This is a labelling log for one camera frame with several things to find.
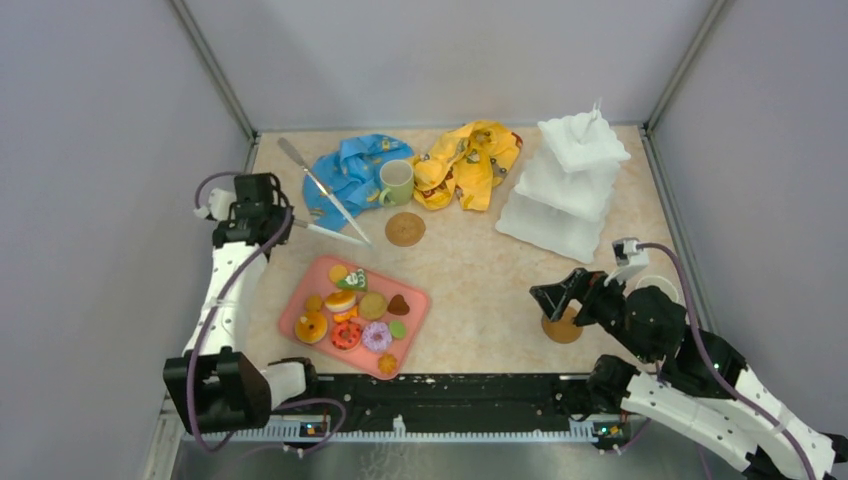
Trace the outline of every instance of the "toy cookie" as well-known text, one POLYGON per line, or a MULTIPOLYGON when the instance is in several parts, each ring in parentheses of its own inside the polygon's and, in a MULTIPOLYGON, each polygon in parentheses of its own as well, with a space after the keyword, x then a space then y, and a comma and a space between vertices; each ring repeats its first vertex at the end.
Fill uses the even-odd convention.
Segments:
POLYGON ((386 375, 394 373, 394 371, 397 370, 397 358, 395 358, 395 356, 391 353, 384 353, 380 355, 380 358, 377 360, 377 369, 386 375))
POLYGON ((340 290, 327 295, 324 306, 333 313, 342 313, 350 310, 356 305, 356 294, 350 290, 340 290))
POLYGON ((362 341, 362 327, 358 323, 343 322, 333 327, 330 343, 339 350, 350 351, 362 341))
POLYGON ((294 323, 294 334, 303 343, 318 343, 327 334, 327 318, 319 312, 306 312, 294 323))
POLYGON ((346 277, 347 274, 348 274, 347 267, 345 267, 344 265, 342 265, 342 264, 333 265, 333 268, 330 269, 330 273, 329 273, 330 281, 333 282, 334 284, 338 283, 340 280, 342 280, 344 277, 346 277))
POLYGON ((359 316, 365 320, 377 320, 386 314, 389 304, 386 297, 377 292, 368 292, 359 301, 359 316))
POLYGON ((392 315, 402 317, 409 313, 409 305, 407 305, 406 300, 403 298, 403 295, 395 295, 389 302, 389 307, 387 310, 392 315))
POLYGON ((374 353, 383 353, 392 344, 389 326, 383 322, 371 322, 362 331, 362 344, 374 353))
POLYGON ((321 307, 324 306, 324 300, 321 299, 321 295, 315 294, 310 295, 309 298, 306 299, 306 311, 307 312, 317 312, 321 310, 321 307))
POLYGON ((351 272, 350 275, 336 282, 336 286, 342 290, 359 290, 364 292, 368 290, 368 280, 365 278, 365 270, 359 269, 351 272))

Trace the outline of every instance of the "beige tabletop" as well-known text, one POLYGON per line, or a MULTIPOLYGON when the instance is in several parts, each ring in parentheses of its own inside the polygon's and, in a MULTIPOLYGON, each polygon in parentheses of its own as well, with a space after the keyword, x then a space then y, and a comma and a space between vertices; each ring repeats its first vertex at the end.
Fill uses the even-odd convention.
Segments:
MULTIPOLYGON (((518 162, 504 183, 495 188, 486 212, 464 211, 456 201, 428 211, 414 201, 404 207, 362 213, 357 221, 375 244, 373 250, 342 243, 295 228, 288 245, 276 247, 260 280, 252 307, 247 355, 257 365, 292 356, 310 357, 319 373, 356 373, 347 364, 283 337, 277 321, 289 295, 312 261, 334 254, 366 269, 395 277, 429 293, 432 304, 400 373, 536 373, 589 372, 599 355, 619 355, 638 362, 597 325, 586 327, 575 343, 552 342, 540 326, 541 310, 528 293, 533 285, 555 283, 576 267, 615 269, 610 243, 621 237, 671 245, 651 171, 636 127, 615 127, 632 158, 624 162, 615 182, 615 197, 601 243, 591 265, 523 243, 495 231, 494 225, 515 184, 522 162, 532 157, 541 133, 536 127, 516 128, 524 140, 518 162), (400 212, 420 215, 427 225, 424 238, 413 247, 388 242, 384 227, 400 212)), ((381 130, 407 142, 416 153, 426 152, 444 130, 381 130)), ((339 141, 373 131, 266 133, 254 172, 273 172, 295 205, 298 218, 311 221, 301 195, 303 172, 277 146, 285 135, 310 163, 338 148, 339 141)), ((343 233, 356 236, 348 225, 343 233)), ((670 262, 651 252, 644 275, 661 275, 679 285, 670 262)), ((632 288, 639 279, 630 282, 632 288)))

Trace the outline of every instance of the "heart-shaped cookie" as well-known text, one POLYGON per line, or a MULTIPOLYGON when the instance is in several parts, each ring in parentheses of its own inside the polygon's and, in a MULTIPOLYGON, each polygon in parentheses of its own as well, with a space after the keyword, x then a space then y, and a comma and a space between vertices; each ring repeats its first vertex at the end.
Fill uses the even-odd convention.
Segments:
POLYGON ((409 313, 409 305, 404 300, 403 295, 395 295, 389 301, 388 312, 392 315, 403 316, 409 313))

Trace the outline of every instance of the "pink tray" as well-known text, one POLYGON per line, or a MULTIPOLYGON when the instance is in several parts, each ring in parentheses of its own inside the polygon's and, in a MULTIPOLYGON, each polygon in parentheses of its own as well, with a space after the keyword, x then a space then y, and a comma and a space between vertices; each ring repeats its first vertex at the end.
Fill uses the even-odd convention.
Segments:
MULTIPOLYGON (((318 295, 321 295, 321 298, 326 298, 327 295, 338 290, 338 288, 330 282, 330 278, 328 276, 330 268, 336 264, 346 266, 348 271, 351 272, 362 268, 348 261, 342 260, 341 258, 330 255, 324 255, 316 258, 315 261, 312 262, 312 265, 310 265, 309 270, 306 271, 306 274, 303 276, 300 284, 298 284, 294 294, 289 299, 286 309, 283 310, 283 315, 280 317, 279 323, 280 333, 290 338, 292 341, 300 343, 301 345, 307 345, 298 340, 295 336, 294 322, 303 315, 304 304, 310 295, 317 293, 318 295)), ((386 300, 391 300, 393 296, 401 294, 406 300, 407 305, 409 305, 409 313, 404 316, 396 316, 386 313, 378 320, 386 323, 389 323, 392 320, 400 320, 404 325, 406 325, 406 336, 403 340, 393 341, 389 349, 386 351, 386 353, 391 353, 398 359, 397 370, 390 375, 381 373, 377 368, 377 359, 380 358, 380 355, 382 354, 372 353, 365 348, 364 345, 360 345, 349 352, 344 352, 333 347, 330 343, 330 337, 335 323, 333 322, 333 314, 330 313, 326 307, 321 311, 330 322, 330 331, 327 332, 327 335, 320 342, 307 346, 312 347, 319 352, 326 353, 331 357, 338 358, 339 360, 379 379, 390 380, 394 378, 398 372, 400 372, 401 368, 403 368, 409 349, 412 348, 412 342, 415 341, 415 336, 418 335, 418 331, 421 329, 421 324, 424 323, 427 311, 430 310, 430 298, 426 293, 417 288, 412 288, 409 285, 405 285, 397 280, 393 280, 371 270, 364 270, 368 280, 369 291, 382 293, 386 297, 386 300)), ((364 294, 364 292, 357 292, 357 302, 364 294)), ((357 319, 355 321, 363 327, 369 323, 367 320, 363 319, 357 319)))

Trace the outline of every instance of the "metal frame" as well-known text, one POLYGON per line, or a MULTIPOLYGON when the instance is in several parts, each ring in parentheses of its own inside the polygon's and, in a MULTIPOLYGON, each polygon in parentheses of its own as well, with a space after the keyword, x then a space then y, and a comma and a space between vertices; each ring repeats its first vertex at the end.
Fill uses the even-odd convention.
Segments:
MULTIPOLYGON (((704 295, 702 288, 703 282, 699 273, 700 270, 692 252, 689 241, 690 237, 682 220, 678 203, 675 200, 674 190, 666 172, 664 159, 656 145, 655 132, 664 119, 677 92, 685 82, 692 66, 701 54, 703 47, 714 33, 715 27, 724 19, 734 1, 713 1, 706 18, 701 23, 697 34, 692 39, 692 43, 675 69, 668 85, 663 90, 649 119, 640 127, 642 144, 645 148, 648 164, 651 168, 663 211, 666 215, 672 241, 683 262, 687 279, 694 290, 693 294, 696 302, 694 307, 701 316, 703 327, 711 331, 716 331, 717 325, 714 321, 710 304, 704 295)), ((206 41, 200 26, 197 24, 185 0, 167 0, 167 2, 173 8, 175 16, 185 30, 192 47, 198 55, 198 59, 209 75, 221 101, 238 124, 239 129, 250 142, 250 148, 244 163, 244 171, 249 172, 255 164, 262 132, 257 131, 250 122, 238 96, 227 80, 221 64, 215 58, 209 43, 206 41)), ((170 399, 166 398, 160 411, 157 428, 151 442, 150 451, 148 452, 147 465, 143 476, 145 480, 168 480, 171 478, 172 470, 177 460, 180 439, 184 433, 185 429, 173 408, 173 404, 170 399)))
POLYGON ((173 9, 174 15, 180 21, 180 25, 182 25, 186 35, 188 35, 189 42, 194 48, 194 51, 197 53, 198 59, 203 65, 204 70, 206 70, 206 73, 209 75, 212 85, 215 87, 215 90, 218 91, 218 95, 221 97, 221 101, 224 102, 224 106, 227 107, 230 115, 232 115, 233 119, 236 123, 238 123, 238 126, 242 133, 244 133, 245 137, 247 137, 249 141, 253 141, 257 136, 257 131, 253 128, 253 124, 250 123, 250 119, 247 118, 247 114, 245 113, 238 96, 236 96, 235 90, 233 90, 232 85, 230 85, 229 80, 227 80, 227 76, 224 74, 221 64, 218 62, 218 59, 215 58, 215 54, 212 53, 212 48, 206 41, 203 31, 194 19, 194 15, 192 15, 191 10, 185 3, 185 0, 167 0, 167 2, 173 9))
POLYGON ((692 43, 689 44, 689 48, 687 48, 686 53, 683 54, 683 59, 674 70, 674 74, 672 74, 668 85, 666 85, 665 89, 663 89, 660 99, 654 107, 654 110, 651 112, 651 116, 648 118, 648 121, 645 122, 645 130, 649 135, 653 135, 654 131, 656 131, 660 122, 665 117, 666 110, 671 105, 671 101, 674 100, 674 96, 677 94, 680 86, 686 79, 692 65, 695 64, 695 61, 700 56, 704 45, 706 45, 710 36, 715 31, 715 27, 722 19, 724 19, 728 10, 735 1, 736 0, 713 0, 713 4, 710 6, 710 10, 707 12, 706 18, 704 18, 704 21, 701 22, 701 26, 698 28, 695 38, 692 39, 692 43))

